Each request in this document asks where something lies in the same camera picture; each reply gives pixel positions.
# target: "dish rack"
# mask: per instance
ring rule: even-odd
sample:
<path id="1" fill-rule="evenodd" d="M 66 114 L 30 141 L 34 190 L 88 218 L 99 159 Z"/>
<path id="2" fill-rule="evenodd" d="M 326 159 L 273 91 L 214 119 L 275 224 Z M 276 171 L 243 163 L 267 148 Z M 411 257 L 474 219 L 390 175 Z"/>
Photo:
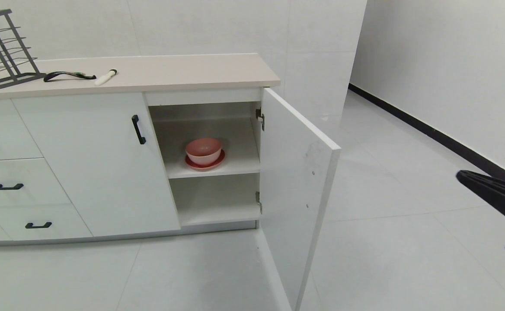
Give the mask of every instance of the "dish rack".
<path id="1" fill-rule="evenodd" d="M 9 74 L 8 77 L 0 78 L 0 89 L 45 77 L 45 73 L 40 73 L 35 65 L 34 60 L 37 58 L 29 55 L 28 49 L 31 48 L 25 46 L 22 41 L 25 37 L 18 34 L 17 29 L 20 27 L 14 26 L 10 13 L 10 9 L 0 10 L 0 18 L 4 17 L 8 24 L 0 28 L 0 72 L 6 71 Z M 21 72 L 19 66 L 24 63 L 29 63 L 33 71 Z"/>

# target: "white knife handle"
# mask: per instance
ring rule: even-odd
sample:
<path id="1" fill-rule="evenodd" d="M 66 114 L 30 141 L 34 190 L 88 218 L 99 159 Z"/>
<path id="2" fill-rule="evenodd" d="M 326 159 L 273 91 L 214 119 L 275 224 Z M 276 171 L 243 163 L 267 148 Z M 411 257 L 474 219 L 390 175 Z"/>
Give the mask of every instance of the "white knife handle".
<path id="1" fill-rule="evenodd" d="M 117 74 L 118 71 L 116 69 L 110 69 L 106 75 L 100 76 L 96 81 L 95 81 L 95 86 L 100 86 L 106 83 L 110 78 L 112 78 L 115 74 Z"/>

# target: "black door handle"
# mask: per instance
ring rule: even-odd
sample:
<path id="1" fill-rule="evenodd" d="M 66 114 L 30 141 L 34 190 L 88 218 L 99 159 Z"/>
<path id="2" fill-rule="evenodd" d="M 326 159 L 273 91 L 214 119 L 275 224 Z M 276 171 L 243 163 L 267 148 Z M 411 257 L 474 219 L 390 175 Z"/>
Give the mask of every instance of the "black door handle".
<path id="1" fill-rule="evenodd" d="M 50 221 L 47 221 L 43 226 L 34 226 L 33 222 L 28 222 L 26 224 L 26 229 L 42 229 L 42 228 L 49 228 L 53 223 Z"/>
<path id="2" fill-rule="evenodd" d="M 134 123 L 135 133 L 137 134 L 137 137 L 139 138 L 139 143 L 145 144 L 145 142 L 147 140 L 143 136 L 141 136 L 141 132 L 139 131 L 139 126 L 137 125 L 137 122 L 139 121 L 139 117 L 136 114 L 134 114 L 134 116 L 131 117 L 131 121 Z"/>
<path id="3" fill-rule="evenodd" d="M 3 185 L 0 184 L 0 190 L 20 190 L 24 184 L 16 184 L 14 187 L 3 187 Z"/>

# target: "door hinge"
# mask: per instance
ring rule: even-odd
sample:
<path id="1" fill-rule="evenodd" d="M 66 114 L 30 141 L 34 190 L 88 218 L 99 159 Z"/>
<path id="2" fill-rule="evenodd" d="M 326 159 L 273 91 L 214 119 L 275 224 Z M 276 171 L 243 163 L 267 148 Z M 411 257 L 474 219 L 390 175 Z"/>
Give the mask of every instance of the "door hinge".
<path id="1" fill-rule="evenodd" d="M 260 203 L 260 191 L 256 192 L 256 203 L 260 206 L 260 214 L 262 214 L 262 203 Z"/>
<path id="2" fill-rule="evenodd" d="M 264 130 L 264 123 L 266 122 L 266 118 L 260 109 L 256 110 L 256 119 L 262 123 L 262 130 Z"/>

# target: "tile floor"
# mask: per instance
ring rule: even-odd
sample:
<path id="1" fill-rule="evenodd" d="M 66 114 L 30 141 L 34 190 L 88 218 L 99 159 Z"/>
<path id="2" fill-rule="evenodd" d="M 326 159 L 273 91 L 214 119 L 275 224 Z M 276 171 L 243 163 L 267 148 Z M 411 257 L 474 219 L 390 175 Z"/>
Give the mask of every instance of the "tile floor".
<path id="1" fill-rule="evenodd" d="M 454 178 L 479 170 L 354 93 L 340 119 L 301 310 L 505 311 L 505 218 Z M 0 311 L 286 310 L 260 235 L 0 248 Z"/>
<path id="2" fill-rule="evenodd" d="M 481 171 L 352 92 L 326 125 L 343 150 L 306 310 L 505 311 L 505 217 L 454 177 Z"/>

